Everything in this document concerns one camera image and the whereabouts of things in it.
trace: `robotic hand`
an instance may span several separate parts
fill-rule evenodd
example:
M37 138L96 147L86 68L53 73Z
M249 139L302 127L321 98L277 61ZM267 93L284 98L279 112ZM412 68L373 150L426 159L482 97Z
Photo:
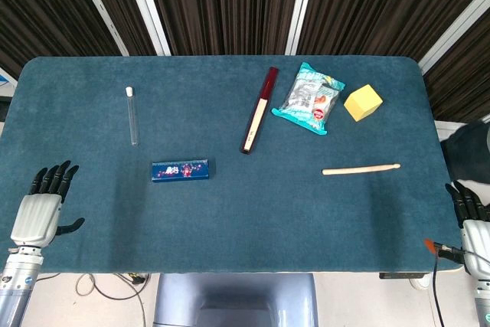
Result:
M490 327L490 213L478 195L455 181L446 184L461 229L462 250L437 244L439 256L465 265L477 280L475 304L480 326Z
M22 199L11 239L18 246L8 250L0 281L0 326L20 326L31 292L43 263L41 250L57 235L72 233L82 226L79 218L68 226L57 226L70 182L78 170L70 161L36 174L29 194Z

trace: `glass test tube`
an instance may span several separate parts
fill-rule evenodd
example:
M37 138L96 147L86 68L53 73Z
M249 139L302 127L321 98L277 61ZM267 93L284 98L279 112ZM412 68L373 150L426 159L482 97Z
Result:
M126 87L126 95L128 97L129 134L131 135L131 144L136 146L138 144L138 125L136 123L135 97L132 87Z

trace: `floor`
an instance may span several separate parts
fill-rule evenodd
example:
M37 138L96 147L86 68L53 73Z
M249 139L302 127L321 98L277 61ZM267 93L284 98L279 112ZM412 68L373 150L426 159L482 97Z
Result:
M457 125L439 125L438 134L445 139ZM488 187L472 188L490 201ZM40 281L32 294L23 327L144 326L137 298L112 301L92 292L78 296L75 285L79 274L63 273ZM96 275L101 290L115 297L128 296L133 291L110 274ZM320 327L439 327L432 290L416 290L408 280L379 280L377 273L315 273ZM146 326L151 326L155 311L158 274L141 293ZM91 283L84 276L79 291L85 293ZM477 327L478 320L472 296L473 281L464 270L439 273L437 290L446 327Z

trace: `blue snack box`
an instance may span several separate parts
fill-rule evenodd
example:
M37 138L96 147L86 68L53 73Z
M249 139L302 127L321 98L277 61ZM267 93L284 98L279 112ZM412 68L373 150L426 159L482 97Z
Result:
M153 162L152 181L209 179L207 160Z

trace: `brown curtain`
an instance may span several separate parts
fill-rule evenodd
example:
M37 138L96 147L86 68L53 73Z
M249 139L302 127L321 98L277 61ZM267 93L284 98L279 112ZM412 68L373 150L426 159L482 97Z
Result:
M309 0L298 54L406 55L434 45L471 0Z
M102 0L129 55L155 55L136 0Z
M284 54L295 0L155 0L173 54Z
M0 67L41 55L120 55L92 0L0 0Z
M435 119L469 123L490 113L490 10L424 78Z

